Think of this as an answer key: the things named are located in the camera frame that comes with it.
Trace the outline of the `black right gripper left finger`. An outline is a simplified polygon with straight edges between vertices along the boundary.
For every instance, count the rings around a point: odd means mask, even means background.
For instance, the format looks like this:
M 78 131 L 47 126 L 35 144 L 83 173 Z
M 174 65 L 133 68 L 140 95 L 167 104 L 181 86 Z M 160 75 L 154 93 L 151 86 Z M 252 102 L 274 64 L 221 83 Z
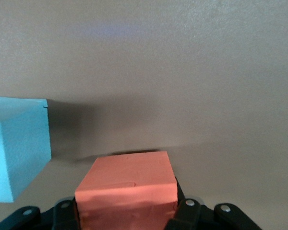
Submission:
M 45 212 L 25 206 L 0 222 L 0 230 L 81 230 L 74 197 L 59 200 Z

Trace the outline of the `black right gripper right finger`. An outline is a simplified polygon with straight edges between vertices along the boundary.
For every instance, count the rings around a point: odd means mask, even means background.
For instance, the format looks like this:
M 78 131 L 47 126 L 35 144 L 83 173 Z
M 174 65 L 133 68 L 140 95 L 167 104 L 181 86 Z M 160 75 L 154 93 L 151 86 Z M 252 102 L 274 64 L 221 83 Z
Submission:
M 217 204 L 214 209 L 186 198 L 177 182 L 178 207 L 167 222 L 167 230 L 263 230 L 239 207 L 231 203 Z

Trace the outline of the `orange foam cube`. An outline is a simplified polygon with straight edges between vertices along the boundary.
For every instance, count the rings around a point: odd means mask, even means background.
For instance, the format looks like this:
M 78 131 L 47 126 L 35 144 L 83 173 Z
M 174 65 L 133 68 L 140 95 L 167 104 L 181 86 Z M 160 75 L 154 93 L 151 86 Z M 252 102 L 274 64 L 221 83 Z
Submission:
M 75 190 L 81 230 L 163 230 L 178 206 L 168 154 L 97 158 Z

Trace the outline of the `blue foam cube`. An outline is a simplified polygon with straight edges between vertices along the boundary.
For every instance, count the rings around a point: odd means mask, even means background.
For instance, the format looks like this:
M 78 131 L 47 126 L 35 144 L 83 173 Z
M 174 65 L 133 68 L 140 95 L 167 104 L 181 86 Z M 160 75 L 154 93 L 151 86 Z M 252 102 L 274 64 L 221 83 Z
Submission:
M 14 202 L 50 160 L 47 100 L 0 97 L 0 202 Z

